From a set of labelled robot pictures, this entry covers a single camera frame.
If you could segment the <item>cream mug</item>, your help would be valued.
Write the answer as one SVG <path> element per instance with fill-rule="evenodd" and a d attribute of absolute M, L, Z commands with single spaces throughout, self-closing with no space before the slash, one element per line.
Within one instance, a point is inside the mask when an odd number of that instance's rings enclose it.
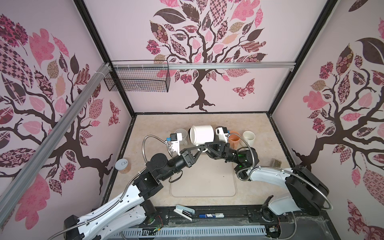
<path fill-rule="evenodd" d="M 188 132 L 185 129 L 177 129 L 175 134 L 181 135 L 181 139 L 179 140 L 180 144 L 183 146 L 188 145 Z"/>

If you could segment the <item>peach orange mug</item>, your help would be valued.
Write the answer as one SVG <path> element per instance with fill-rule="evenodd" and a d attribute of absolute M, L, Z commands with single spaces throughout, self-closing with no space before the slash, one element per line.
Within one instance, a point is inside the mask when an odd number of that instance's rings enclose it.
<path fill-rule="evenodd" d="M 236 131 L 230 131 L 229 137 L 228 137 L 228 142 L 230 143 L 230 147 L 232 149 L 237 150 L 238 146 L 240 144 L 240 134 Z"/>

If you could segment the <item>white ribbed mug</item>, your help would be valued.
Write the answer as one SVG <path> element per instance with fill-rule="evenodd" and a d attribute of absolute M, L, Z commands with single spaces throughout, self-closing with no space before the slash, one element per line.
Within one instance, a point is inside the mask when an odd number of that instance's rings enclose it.
<path fill-rule="evenodd" d="M 240 140 L 240 145 L 242 147 L 247 147 L 247 146 L 253 147 L 254 146 L 256 135 L 253 132 L 245 131 L 245 132 L 243 132 L 241 137 L 242 137 L 242 140 Z"/>

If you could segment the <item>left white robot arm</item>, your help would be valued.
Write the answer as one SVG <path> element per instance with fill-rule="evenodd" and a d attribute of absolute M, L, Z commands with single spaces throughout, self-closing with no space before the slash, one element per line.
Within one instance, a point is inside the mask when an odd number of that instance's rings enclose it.
<path fill-rule="evenodd" d="M 66 240 L 107 240 L 126 228 L 139 225 L 156 209 L 149 200 L 162 188 L 162 182 L 190 168 L 206 150 L 203 145 L 184 149 L 168 160 L 159 153 L 153 155 L 146 167 L 126 186 L 125 190 L 100 208 L 80 218 L 65 220 Z"/>

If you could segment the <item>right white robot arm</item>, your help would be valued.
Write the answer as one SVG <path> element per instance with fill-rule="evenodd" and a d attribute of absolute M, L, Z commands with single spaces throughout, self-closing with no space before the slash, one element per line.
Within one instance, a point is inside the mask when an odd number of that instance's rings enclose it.
<path fill-rule="evenodd" d="M 323 210 L 333 210 L 328 198 L 329 189 L 307 168 L 296 165 L 293 168 L 260 166 L 254 148 L 232 149 L 223 141 L 205 143 L 210 158 L 236 164 L 236 176 L 243 182 L 264 182 L 285 189 L 280 196 L 269 196 L 261 207 L 264 220 L 286 213 L 302 211 L 311 216 L 319 216 Z"/>

